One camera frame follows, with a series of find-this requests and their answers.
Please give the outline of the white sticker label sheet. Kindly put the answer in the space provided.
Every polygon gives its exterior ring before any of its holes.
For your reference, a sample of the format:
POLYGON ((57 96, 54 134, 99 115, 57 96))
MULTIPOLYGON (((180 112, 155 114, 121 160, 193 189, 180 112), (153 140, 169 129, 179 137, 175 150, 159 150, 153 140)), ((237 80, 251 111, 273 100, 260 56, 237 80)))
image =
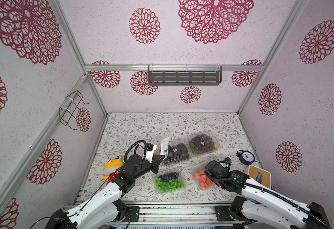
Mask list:
POLYGON ((169 138, 164 138, 161 140, 161 146, 160 146, 160 154, 162 156, 167 157, 168 156, 168 152, 169 152, 169 138))

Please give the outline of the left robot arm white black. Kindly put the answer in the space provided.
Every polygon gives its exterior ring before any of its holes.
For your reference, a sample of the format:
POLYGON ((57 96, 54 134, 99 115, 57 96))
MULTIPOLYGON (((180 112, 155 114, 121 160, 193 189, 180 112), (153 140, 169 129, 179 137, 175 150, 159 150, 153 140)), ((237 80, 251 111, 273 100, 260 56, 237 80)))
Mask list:
POLYGON ((144 160, 140 155, 132 155, 124 163, 124 168, 102 190, 93 197, 67 212, 59 209, 50 217, 47 229, 98 229, 113 221, 122 220, 127 205, 121 200, 134 186, 135 180, 158 168, 164 155, 153 155, 152 160, 144 160))

